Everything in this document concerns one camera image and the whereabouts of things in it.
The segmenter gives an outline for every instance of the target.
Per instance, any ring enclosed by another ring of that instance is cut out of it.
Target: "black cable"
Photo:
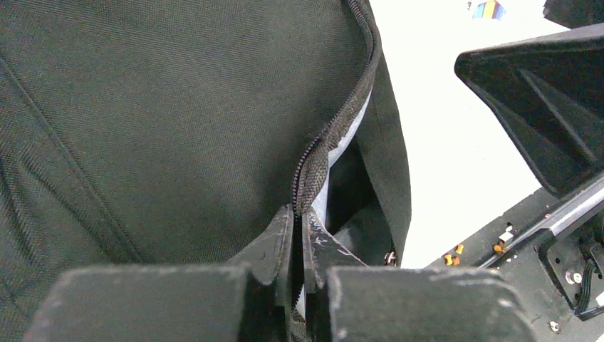
[[[587,321],[588,319],[592,319],[601,314],[604,314],[604,306],[599,306],[597,308],[589,309],[586,312],[578,314],[577,317],[582,321]]]
[[[589,259],[583,270],[583,279],[581,280],[579,298],[577,305],[575,306],[575,315],[583,313],[589,306],[591,297],[591,277],[593,276],[594,271],[595,264],[593,263],[593,260]]]

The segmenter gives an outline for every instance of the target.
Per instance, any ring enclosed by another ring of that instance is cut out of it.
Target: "colorful object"
[[[483,18],[483,19],[497,19],[501,20],[501,18],[506,13],[504,7],[497,1],[487,1],[482,4],[476,6],[476,11],[472,16],[473,19]]]

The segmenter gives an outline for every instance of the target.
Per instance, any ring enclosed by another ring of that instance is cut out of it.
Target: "orange component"
[[[444,264],[447,266],[453,265],[453,258],[451,258],[451,254],[447,254],[444,256]]]

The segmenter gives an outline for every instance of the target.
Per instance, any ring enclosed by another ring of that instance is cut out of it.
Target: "white surface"
[[[565,29],[543,19],[543,0],[502,0],[503,21],[471,20],[466,3],[371,2],[409,155],[405,268],[427,266],[540,187],[453,65],[462,51]]]

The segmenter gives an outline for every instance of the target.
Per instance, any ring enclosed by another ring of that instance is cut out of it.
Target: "zipper teeth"
[[[367,21],[365,20],[365,17],[363,16],[363,13],[361,12],[356,0],[348,0],[348,5],[350,7],[350,10],[353,12],[355,20],[357,21],[359,26],[361,26],[361,30],[363,31],[363,36],[365,37],[366,40],[368,40],[369,51],[368,51],[367,63],[365,64],[365,68],[363,69],[363,73],[362,73],[362,75],[365,75],[365,73],[367,72],[367,69],[369,68],[369,65],[371,63],[371,59],[373,57],[373,49],[375,48],[373,45],[374,44],[373,35],[371,34],[369,25],[368,25]],[[353,97],[354,92],[358,89],[359,85],[360,85],[360,81],[355,85],[353,92],[346,98],[345,103],[350,102],[351,98]],[[302,173],[302,167],[304,166],[304,163],[308,159],[308,156],[315,150],[315,148],[321,141],[321,138],[323,137],[325,132],[331,128],[331,126],[335,122],[335,119],[338,118],[339,114],[340,114],[340,112],[338,111],[329,120],[329,122],[324,127],[324,129],[322,129],[321,133],[319,133],[317,136],[314,137],[313,141],[311,142],[310,145],[308,145],[308,147],[302,154],[302,157],[298,161],[298,166],[296,167],[296,172],[293,175],[293,182],[291,185],[291,207],[292,207],[293,214],[294,214],[293,241],[292,241],[292,251],[291,251],[291,258],[292,258],[292,261],[291,261],[291,263],[292,263],[292,265],[291,265],[291,268],[292,268],[292,270],[291,270],[291,307],[292,308],[295,308],[298,305],[298,300],[299,300],[298,295],[301,293],[302,286],[304,284],[304,263],[302,261],[302,259],[303,259],[302,213],[298,211],[300,209],[298,207],[298,191],[299,191],[299,187],[300,187],[300,175]]]
[[[371,30],[369,29],[367,21],[365,20],[365,17],[363,16],[363,13],[361,12],[361,10],[360,10],[360,8],[359,8],[359,6],[357,4],[357,1],[356,0],[348,0],[348,5],[350,7],[350,10],[353,12],[355,20],[357,21],[357,23],[359,24],[359,26],[361,26],[361,29],[363,30],[363,35],[365,37],[370,36],[373,39],[373,35],[371,34]],[[369,51],[369,53],[372,55],[373,54],[373,45],[371,46],[371,48],[372,48],[372,50]],[[362,75],[364,75],[365,72],[367,71],[367,69],[369,67],[369,64],[371,62],[371,58],[372,58],[372,56],[368,56],[367,63],[365,64],[365,68],[363,69]],[[356,90],[358,88],[359,84],[360,84],[360,81],[356,84],[354,90]],[[355,92],[354,90],[353,90],[353,92],[350,95],[348,95],[348,97],[346,98],[345,103],[348,103],[350,101],[350,99],[353,97],[353,94]],[[324,127],[324,129],[322,129],[321,133],[319,133],[317,136],[315,136],[315,138],[313,139],[313,142],[311,142],[311,144],[306,148],[306,150],[302,154],[302,157],[298,161],[298,166],[296,167],[296,172],[293,174],[293,182],[292,182],[292,185],[291,185],[291,206],[292,206],[293,213],[295,214],[296,217],[302,215],[300,212],[298,212],[298,188],[299,188],[299,185],[300,185],[300,174],[302,173],[302,167],[304,166],[304,163],[308,159],[308,156],[313,152],[313,150],[315,149],[315,147],[321,141],[321,138],[323,137],[323,135],[325,134],[325,132],[327,130],[329,130],[329,128],[331,128],[331,126],[335,122],[335,119],[338,118],[339,114],[340,114],[340,112],[338,111],[338,113],[336,113],[329,120],[329,122]]]

